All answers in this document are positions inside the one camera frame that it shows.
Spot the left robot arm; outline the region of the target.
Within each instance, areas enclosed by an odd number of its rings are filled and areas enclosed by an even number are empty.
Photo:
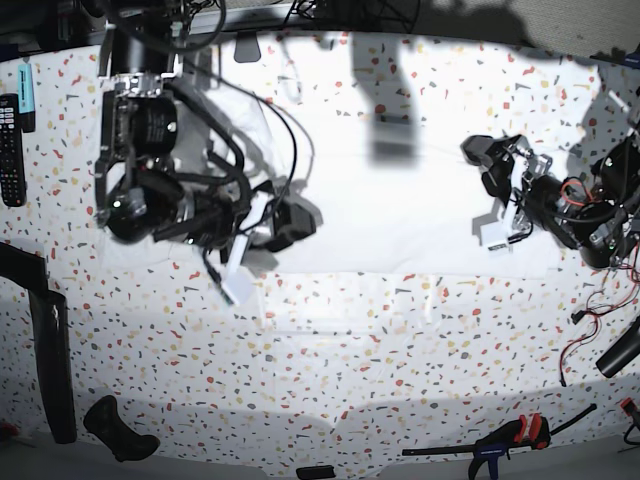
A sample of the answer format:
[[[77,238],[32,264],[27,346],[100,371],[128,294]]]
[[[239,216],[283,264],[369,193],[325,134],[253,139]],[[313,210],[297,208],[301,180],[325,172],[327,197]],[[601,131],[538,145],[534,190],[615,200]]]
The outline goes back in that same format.
[[[593,183],[561,177],[551,156],[536,153],[523,135],[473,135],[460,148],[477,167],[497,218],[479,228],[480,244],[504,253],[534,231],[549,232],[595,270],[619,268],[639,245],[639,110],[614,91],[627,130],[591,166]]]

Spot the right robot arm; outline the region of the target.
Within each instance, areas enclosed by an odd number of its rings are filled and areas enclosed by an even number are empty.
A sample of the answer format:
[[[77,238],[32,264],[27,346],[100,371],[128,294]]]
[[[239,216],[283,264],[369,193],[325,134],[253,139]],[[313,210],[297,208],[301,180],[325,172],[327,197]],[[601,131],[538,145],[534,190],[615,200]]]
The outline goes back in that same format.
[[[144,241],[196,250],[223,298],[251,291],[241,266],[250,251],[278,253],[317,231],[318,215],[296,198],[291,177],[253,184],[244,148],[185,74],[224,22],[191,41],[206,1],[100,1],[106,20],[98,75],[102,100],[94,165],[96,222],[122,245]]]

